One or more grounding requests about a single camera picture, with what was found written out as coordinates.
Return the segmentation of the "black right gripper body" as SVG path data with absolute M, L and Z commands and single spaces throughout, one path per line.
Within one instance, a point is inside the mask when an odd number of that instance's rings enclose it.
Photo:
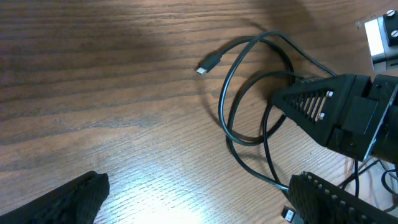
M 397 164 L 397 77 L 352 86 L 326 147 L 359 161 L 373 156 Z

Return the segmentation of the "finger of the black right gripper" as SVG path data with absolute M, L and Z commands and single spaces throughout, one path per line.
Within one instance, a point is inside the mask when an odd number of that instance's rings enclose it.
M 296 83 L 274 93 L 272 104 L 319 145 L 326 146 L 356 75 Z

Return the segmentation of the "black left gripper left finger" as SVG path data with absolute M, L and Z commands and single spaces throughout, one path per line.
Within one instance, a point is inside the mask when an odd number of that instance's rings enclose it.
M 89 171 L 1 215 L 1 223 L 93 223 L 108 195 L 108 175 Z

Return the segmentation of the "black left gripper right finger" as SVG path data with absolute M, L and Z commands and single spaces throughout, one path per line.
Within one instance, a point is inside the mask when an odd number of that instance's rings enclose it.
M 397 224 L 396 217 L 311 172 L 291 177 L 289 201 L 304 223 Z

